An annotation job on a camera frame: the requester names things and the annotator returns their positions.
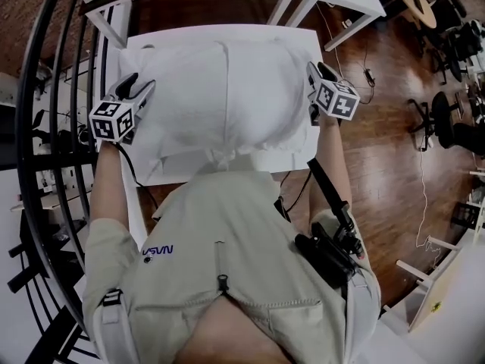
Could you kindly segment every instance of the zipper pull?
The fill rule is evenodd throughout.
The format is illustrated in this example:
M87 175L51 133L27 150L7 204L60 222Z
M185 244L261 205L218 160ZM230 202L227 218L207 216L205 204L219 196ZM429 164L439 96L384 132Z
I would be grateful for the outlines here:
M226 293L229 290L229 286L227 285L227 275L218 275L217 282L219 283L219 291Z

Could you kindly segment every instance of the person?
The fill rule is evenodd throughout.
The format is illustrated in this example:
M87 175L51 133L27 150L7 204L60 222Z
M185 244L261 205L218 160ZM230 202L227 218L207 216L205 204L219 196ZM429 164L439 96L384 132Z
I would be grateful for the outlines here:
M319 124L316 159L352 203L337 120L321 115ZM338 221L314 179L309 187L311 222L335 232ZM103 142L83 295L95 345L95 310L119 287L141 363L348 362L351 306L343 290L333 290L294 247L298 232L274 207L279 193L269 173L194 177L160 206L159 221L139 252L128 231L120 155ZM370 299L360 327L368 337L379 315L380 290L368 257L357 263L365 277L361 290Z

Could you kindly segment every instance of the white garment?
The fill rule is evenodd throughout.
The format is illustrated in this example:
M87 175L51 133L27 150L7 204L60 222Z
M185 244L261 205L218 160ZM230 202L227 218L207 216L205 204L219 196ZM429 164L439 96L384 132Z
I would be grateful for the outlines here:
M259 149L297 152L308 128L308 61L278 40L124 49L121 75L156 80L133 145L149 158L210 150L217 163Z

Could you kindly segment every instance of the black and white cube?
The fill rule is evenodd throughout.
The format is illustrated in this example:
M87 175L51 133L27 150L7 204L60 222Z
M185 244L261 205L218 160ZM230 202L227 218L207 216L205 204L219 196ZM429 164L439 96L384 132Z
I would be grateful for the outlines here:
M320 80L315 102L327 115L352 120L359 101L360 96L354 88Z
M133 129L133 103L100 101L89 114L92 134L108 142L119 142Z

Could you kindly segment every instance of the floor plank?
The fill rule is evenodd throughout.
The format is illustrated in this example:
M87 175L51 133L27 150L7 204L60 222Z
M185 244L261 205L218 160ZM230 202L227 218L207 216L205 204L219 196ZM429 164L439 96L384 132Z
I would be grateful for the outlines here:
M292 2L294 8L299 0ZM133 7L132 35L174 27L202 24L263 24L276 0L139 0ZM345 10L330 10L321 5L332 33L340 31ZM303 20L301 27L318 32L321 45L329 39L327 28L316 8ZM433 265L434 254L415 248L423 209L421 154L416 149L421 135L408 130L420 122L418 113L408 104L410 98L431 102L440 90L449 100L463 86L448 74L449 84L440 85L441 77L430 72L430 61L417 56L417 43L399 20L374 24L354 35L338 49L339 61L347 80L353 82L366 100L371 91L362 73L369 67L376 77L374 98L370 105L360 105L354 120L341 127L346 163L352 185L352 210L365 239L371 264L379 279L383 304L392 305L408 293L415 280L396 267L401 259L426 271ZM324 60L337 68L334 52L323 52ZM467 107L466 120L469 120ZM424 183L428 198L426 220L419 241L428 235L455 243L461 233L450 227L449 219L457 201L471 189L467 171L474 167L471 153L460 147L438 146L423 155ZM307 171L295 171L283 185L282 195L289 206L298 195ZM275 174L282 179L283 174ZM150 187L162 201L175 187ZM307 230L307 190L290 216L296 227ZM152 228L149 199L140 192L147 227Z

